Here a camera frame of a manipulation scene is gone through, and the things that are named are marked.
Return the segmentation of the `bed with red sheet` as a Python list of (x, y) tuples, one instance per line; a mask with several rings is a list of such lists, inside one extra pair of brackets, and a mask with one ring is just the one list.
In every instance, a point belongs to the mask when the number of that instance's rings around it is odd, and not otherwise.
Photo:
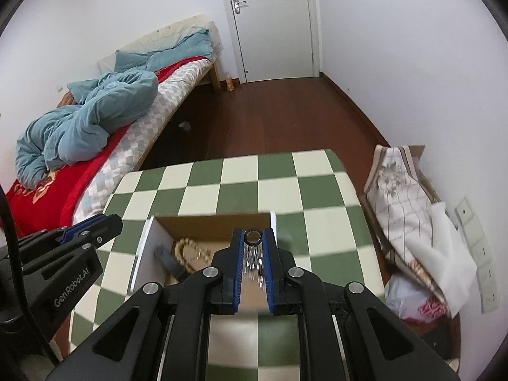
[(102, 75), (68, 84), (17, 139), (7, 191), (17, 236), (102, 212), (138, 168), (192, 89), (215, 67), (219, 32), (205, 15), (140, 37), (100, 62)]

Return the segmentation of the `green white checkered tablecloth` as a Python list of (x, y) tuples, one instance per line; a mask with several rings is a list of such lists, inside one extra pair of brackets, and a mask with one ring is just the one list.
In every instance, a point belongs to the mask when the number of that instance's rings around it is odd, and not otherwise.
[(328, 150), (235, 157), (126, 175), (100, 241), (101, 278), (70, 344), (106, 377), (346, 379), (349, 285), (384, 293), (356, 191)]

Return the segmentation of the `white cardboard box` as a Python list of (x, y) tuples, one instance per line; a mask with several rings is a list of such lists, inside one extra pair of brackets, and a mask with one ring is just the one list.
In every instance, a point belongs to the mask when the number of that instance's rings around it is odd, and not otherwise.
[(148, 282), (161, 285), (177, 283), (155, 258), (157, 246), (165, 247), (174, 255), (175, 244), (184, 240), (186, 243), (180, 247), (182, 265), (191, 273), (211, 265), (214, 253), (229, 246), (234, 228), (275, 230), (277, 217), (273, 212), (150, 217), (145, 221), (139, 238), (128, 291), (137, 291)]

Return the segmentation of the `blue rumpled duvet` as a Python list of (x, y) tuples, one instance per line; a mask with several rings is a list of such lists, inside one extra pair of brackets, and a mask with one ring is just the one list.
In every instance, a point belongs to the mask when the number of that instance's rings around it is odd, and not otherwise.
[(24, 188), (37, 188), (52, 170), (89, 161), (109, 136), (145, 115), (158, 88), (156, 73), (186, 58), (214, 58), (210, 31), (150, 42), (115, 53), (115, 70), (67, 85), (73, 98), (33, 120), (17, 139), (15, 168)]

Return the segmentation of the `red white plastic bag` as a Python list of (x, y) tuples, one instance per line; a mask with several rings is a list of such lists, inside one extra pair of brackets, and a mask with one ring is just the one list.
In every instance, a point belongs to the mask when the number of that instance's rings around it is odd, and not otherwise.
[(385, 285), (385, 300), (398, 318), (415, 324), (429, 324), (448, 313), (431, 291), (401, 273), (393, 274)]

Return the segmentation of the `patterned fabric on box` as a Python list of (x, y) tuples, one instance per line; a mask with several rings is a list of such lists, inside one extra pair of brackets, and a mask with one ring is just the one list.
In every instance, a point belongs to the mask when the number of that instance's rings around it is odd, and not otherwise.
[(418, 179), (409, 147), (375, 147), (362, 197), (387, 260), (443, 303), (443, 291), (410, 248), (431, 246), (432, 226), (431, 199)]

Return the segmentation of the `white cloth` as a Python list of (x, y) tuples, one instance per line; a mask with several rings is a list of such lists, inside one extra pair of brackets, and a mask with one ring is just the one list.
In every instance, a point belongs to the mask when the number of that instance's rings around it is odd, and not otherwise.
[(431, 205), (430, 218), (431, 242), (425, 244), (419, 238), (408, 242), (408, 249), (438, 285), (454, 318), (468, 302), (477, 266), (461, 233), (446, 214), (444, 202)]

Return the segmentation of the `small orange bottle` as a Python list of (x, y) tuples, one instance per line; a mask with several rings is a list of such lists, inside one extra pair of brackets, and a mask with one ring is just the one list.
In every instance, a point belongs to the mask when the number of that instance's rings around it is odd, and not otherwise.
[(232, 80), (232, 76), (229, 72), (226, 73), (226, 89), (228, 91), (234, 91), (234, 83)]

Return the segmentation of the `white door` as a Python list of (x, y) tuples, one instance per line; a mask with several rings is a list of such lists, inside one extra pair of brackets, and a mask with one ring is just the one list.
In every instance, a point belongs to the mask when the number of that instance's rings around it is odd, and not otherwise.
[(224, 0), (239, 81), (317, 77), (316, 0)]

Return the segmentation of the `white wall socket strip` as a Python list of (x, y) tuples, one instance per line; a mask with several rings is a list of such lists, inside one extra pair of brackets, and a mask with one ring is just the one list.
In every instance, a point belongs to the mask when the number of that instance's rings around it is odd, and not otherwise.
[(476, 279), (480, 292), (481, 313), (490, 313), (499, 307), (501, 300), (490, 245), (468, 196), (460, 200), (454, 211), (462, 236), (477, 267)]

